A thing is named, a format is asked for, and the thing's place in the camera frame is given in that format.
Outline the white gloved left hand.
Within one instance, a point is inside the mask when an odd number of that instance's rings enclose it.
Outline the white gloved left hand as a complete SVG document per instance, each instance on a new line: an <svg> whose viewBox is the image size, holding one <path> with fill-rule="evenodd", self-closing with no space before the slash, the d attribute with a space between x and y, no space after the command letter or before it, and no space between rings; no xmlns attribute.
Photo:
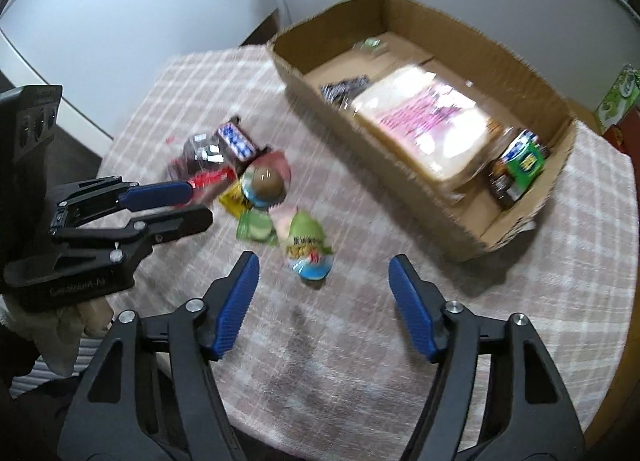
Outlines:
<svg viewBox="0 0 640 461"><path fill-rule="evenodd" d="M113 316L104 297L32 314L9 294L1 296L2 325L34 343L49 369L62 377L73 372L81 337L99 337L111 325Z"/></svg>

